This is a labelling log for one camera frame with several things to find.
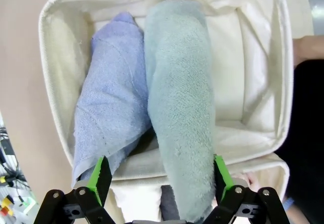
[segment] bolt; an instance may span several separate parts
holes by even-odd
[[[270,195],[269,190],[264,190],[262,193],[263,193],[265,196],[269,196],[269,195]]]
[[[86,193],[85,190],[80,190],[80,191],[79,191],[79,194],[80,194],[80,195],[84,195],[85,193]]]
[[[237,192],[238,194],[242,193],[242,189],[240,187],[236,187],[235,188],[235,192]]]

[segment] black device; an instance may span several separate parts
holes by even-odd
[[[229,173],[221,161],[215,163],[216,199],[214,208],[203,224],[231,224],[237,216],[246,217],[251,224],[289,224],[279,196],[273,188],[261,188],[257,193],[241,185],[228,184]],[[34,224],[72,224],[85,218],[90,224],[115,224],[104,209],[111,183],[111,173],[106,157],[97,164],[92,181],[95,186],[80,187],[64,194],[61,190],[47,192]],[[185,220],[165,221],[170,224],[192,224]],[[150,224],[153,221],[135,220],[132,224]]]

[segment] rolled towel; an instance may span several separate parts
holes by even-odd
[[[167,0],[145,22],[148,112],[181,219],[199,222],[215,196],[211,45],[199,3]]]
[[[102,155],[113,174],[151,127],[143,39],[129,13],[92,38],[92,61],[75,109],[73,181]]]

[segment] blue towel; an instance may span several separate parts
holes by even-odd
[[[107,156],[113,174],[151,127],[143,33],[129,13],[92,38],[92,62],[75,110],[73,181]]]
[[[193,1],[153,7],[144,30],[148,112],[181,219],[199,222],[215,196],[211,45]]]

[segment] storage bin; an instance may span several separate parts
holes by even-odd
[[[163,0],[49,0],[39,19],[45,83],[62,147],[72,164],[73,115],[91,62],[90,39],[121,11],[144,27]],[[231,172],[259,171],[282,197],[289,170],[274,155],[286,138],[293,93],[293,50],[286,0],[196,0],[202,4],[214,53],[215,153]],[[273,171],[272,179],[266,172]],[[129,157],[115,184],[162,184],[158,150]]]

